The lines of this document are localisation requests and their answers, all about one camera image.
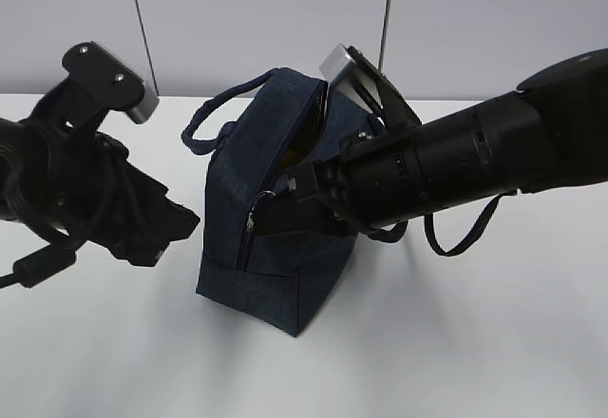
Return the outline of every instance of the cable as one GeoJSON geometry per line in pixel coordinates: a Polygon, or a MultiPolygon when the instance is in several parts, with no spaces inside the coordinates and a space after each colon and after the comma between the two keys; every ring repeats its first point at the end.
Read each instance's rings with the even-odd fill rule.
{"type": "Polygon", "coordinates": [[[131,179],[126,174],[126,161],[121,160],[119,156],[116,154],[112,155],[112,161],[114,162],[115,168],[118,170],[118,177],[121,181],[121,185],[123,186],[123,190],[126,193],[126,198],[129,204],[129,208],[131,209],[131,215],[135,219],[138,228],[140,231],[149,239],[153,239],[154,237],[150,233],[148,226],[146,225],[145,217],[143,216],[142,208],[137,201],[137,196],[135,195],[135,189],[133,188],[133,183],[131,179]]]}
{"type": "Polygon", "coordinates": [[[0,289],[16,285],[20,280],[19,275],[15,273],[0,276],[0,289]]]}

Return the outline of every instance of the black robotic arm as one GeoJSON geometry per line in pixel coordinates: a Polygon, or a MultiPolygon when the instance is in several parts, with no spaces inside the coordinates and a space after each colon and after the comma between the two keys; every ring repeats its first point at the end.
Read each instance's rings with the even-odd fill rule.
{"type": "MultiPolygon", "coordinates": [[[[290,190],[256,209],[262,235],[377,236],[382,227],[490,196],[608,180],[608,49],[561,62],[500,97],[422,124],[394,86],[354,47],[322,71],[383,126],[343,142],[338,157],[290,171],[290,190]]],[[[479,238],[486,208],[463,252],[479,238]]]]}

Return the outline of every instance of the zipper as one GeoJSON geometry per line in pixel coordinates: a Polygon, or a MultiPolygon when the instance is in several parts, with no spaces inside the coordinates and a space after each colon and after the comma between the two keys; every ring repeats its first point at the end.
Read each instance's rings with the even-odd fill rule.
{"type": "Polygon", "coordinates": [[[285,151],[286,151],[287,147],[289,147],[289,144],[291,144],[295,135],[299,131],[300,126],[304,123],[304,121],[308,117],[308,114],[310,113],[311,109],[313,108],[314,103],[317,103],[317,101],[319,100],[319,97],[323,96],[325,90],[327,90],[327,87],[322,87],[320,94],[318,94],[317,91],[315,91],[314,96],[312,96],[308,100],[308,102],[306,103],[306,106],[304,106],[304,110],[305,110],[306,114],[300,116],[300,118],[297,120],[297,122],[295,122],[295,124],[292,125],[292,129],[289,131],[287,138],[285,138],[285,140],[279,147],[278,151],[276,152],[275,158],[273,159],[273,162],[271,163],[271,166],[269,169],[271,170],[272,174],[269,173],[269,175],[267,175],[264,178],[262,184],[260,185],[261,190],[257,194],[256,198],[254,199],[254,202],[251,206],[251,210],[249,211],[249,214],[247,214],[247,219],[245,220],[245,223],[244,223],[245,226],[243,227],[243,231],[240,236],[240,243],[239,243],[238,254],[237,254],[237,270],[238,271],[242,271],[242,272],[246,273],[247,270],[249,269],[249,259],[251,258],[251,253],[253,251],[254,243],[256,241],[256,233],[254,233],[254,229],[255,229],[254,212],[256,210],[256,206],[260,202],[260,200],[262,200],[265,196],[273,196],[275,194],[274,192],[272,192],[272,189],[274,188],[278,178],[280,178],[281,174],[283,174],[280,170],[275,171],[274,173],[272,171],[274,171],[278,167],[280,161],[282,160],[283,156],[285,155],[285,151]]]}

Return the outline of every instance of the white wall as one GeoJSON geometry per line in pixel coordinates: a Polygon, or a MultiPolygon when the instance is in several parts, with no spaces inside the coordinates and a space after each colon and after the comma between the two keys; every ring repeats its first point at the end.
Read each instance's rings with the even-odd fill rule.
{"type": "Polygon", "coordinates": [[[99,41],[150,80],[133,0],[0,0],[0,93],[44,93],[72,46],[99,41]]]}
{"type": "MultiPolygon", "coordinates": [[[[376,62],[385,0],[139,0],[163,95],[213,95],[340,42],[376,62]]],[[[385,70],[410,99],[485,99],[608,43],[608,0],[392,0],[385,70]]],[[[46,90],[96,39],[148,80],[134,0],[2,0],[0,93],[46,90]]]]}

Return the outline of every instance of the bag handle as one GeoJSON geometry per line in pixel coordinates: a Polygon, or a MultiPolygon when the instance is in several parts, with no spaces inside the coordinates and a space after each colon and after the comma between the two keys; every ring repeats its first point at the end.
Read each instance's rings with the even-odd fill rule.
{"type": "Polygon", "coordinates": [[[195,154],[195,155],[207,155],[218,148],[220,142],[223,142],[232,130],[234,129],[235,122],[229,122],[224,125],[220,130],[218,136],[213,140],[195,140],[194,134],[199,129],[200,125],[220,106],[226,102],[232,100],[238,95],[250,92],[255,88],[264,85],[276,72],[278,68],[273,68],[261,76],[256,77],[254,80],[248,83],[237,85],[229,88],[228,90],[220,93],[215,98],[206,101],[194,114],[194,117],[181,132],[181,141],[195,154]]]}
{"type": "Polygon", "coordinates": [[[480,237],[484,233],[485,228],[487,227],[487,224],[492,219],[492,216],[494,215],[494,212],[496,211],[496,208],[498,207],[498,203],[501,198],[512,197],[514,195],[514,192],[510,192],[503,193],[498,197],[493,198],[492,201],[487,204],[482,213],[479,215],[479,217],[473,224],[471,231],[468,232],[465,238],[461,240],[456,247],[448,251],[445,251],[439,245],[439,242],[437,242],[433,215],[429,214],[425,216],[425,235],[427,235],[427,240],[428,244],[430,245],[430,248],[433,249],[433,251],[441,257],[456,257],[457,255],[463,254],[464,252],[466,252],[466,250],[468,250],[471,245],[473,245],[480,239],[480,237]]]}

